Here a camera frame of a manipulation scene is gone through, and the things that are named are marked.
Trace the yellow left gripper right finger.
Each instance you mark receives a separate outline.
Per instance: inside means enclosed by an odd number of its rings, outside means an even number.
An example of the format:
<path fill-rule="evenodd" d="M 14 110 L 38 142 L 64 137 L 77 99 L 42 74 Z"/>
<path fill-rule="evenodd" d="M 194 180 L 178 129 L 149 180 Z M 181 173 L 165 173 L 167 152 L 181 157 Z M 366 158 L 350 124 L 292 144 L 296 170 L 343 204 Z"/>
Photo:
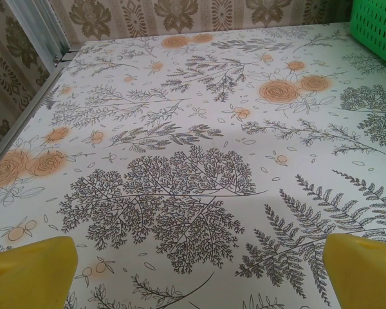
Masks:
<path fill-rule="evenodd" d="M 386 309 L 386 243 L 331 234 L 324 266 L 341 309 Z"/>

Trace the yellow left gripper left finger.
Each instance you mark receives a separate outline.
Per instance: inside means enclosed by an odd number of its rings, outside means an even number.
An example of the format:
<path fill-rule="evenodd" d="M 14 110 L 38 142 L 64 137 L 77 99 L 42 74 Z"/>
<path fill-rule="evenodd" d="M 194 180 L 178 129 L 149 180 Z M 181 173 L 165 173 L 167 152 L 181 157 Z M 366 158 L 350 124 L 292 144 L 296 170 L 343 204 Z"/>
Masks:
<path fill-rule="evenodd" d="M 0 309 L 63 309 L 78 265 L 71 237 L 0 253 Z"/>

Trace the green plastic basket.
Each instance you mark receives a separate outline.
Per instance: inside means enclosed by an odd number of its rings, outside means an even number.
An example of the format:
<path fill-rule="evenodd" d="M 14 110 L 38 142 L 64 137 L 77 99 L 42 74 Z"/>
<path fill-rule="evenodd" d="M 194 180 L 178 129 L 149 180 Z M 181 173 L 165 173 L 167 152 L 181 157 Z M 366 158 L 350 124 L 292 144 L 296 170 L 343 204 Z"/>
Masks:
<path fill-rule="evenodd" d="M 386 0 L 353 0 L 351 35 L 386 61 Z"/>

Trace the aluminium table side rail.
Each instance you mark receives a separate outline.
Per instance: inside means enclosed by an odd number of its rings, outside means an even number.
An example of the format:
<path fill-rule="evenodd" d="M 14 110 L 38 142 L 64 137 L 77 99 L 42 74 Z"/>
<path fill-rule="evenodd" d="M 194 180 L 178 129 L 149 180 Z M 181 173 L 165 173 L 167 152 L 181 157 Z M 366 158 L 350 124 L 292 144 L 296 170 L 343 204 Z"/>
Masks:
<path fill-rule="evenodd" d="M 50 74 L 44 86 L 33 97 L 27 108 L 21 113 L 21 116 L 15 121 L 15 124 L 9 129 L 7 134 L 0 141 L 0 161 L 9 150 L 12 142 L 19 136 L 33 114 L 38 110 L 39 106 L 44 103 L 44 99 L 50 93 L 54 84 L 59 80 L 60 76 L 66 70 L 66 67 L 75 58 L 78 50 L 69 51 L 65 54 L 61 61 L 56 64 L 55 71 Z"/>

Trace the aluminium frame post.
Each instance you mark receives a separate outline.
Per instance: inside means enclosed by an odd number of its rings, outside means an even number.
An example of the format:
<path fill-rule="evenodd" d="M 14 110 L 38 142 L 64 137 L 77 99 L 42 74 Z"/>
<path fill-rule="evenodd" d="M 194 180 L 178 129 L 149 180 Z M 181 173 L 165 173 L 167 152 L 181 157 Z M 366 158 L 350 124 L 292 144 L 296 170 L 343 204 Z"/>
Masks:
<path fill-rule="evenodd" d="M 62 57 L 71 47 L 50 0 L 5 0 L 36 51 L 47 47 Z"/>

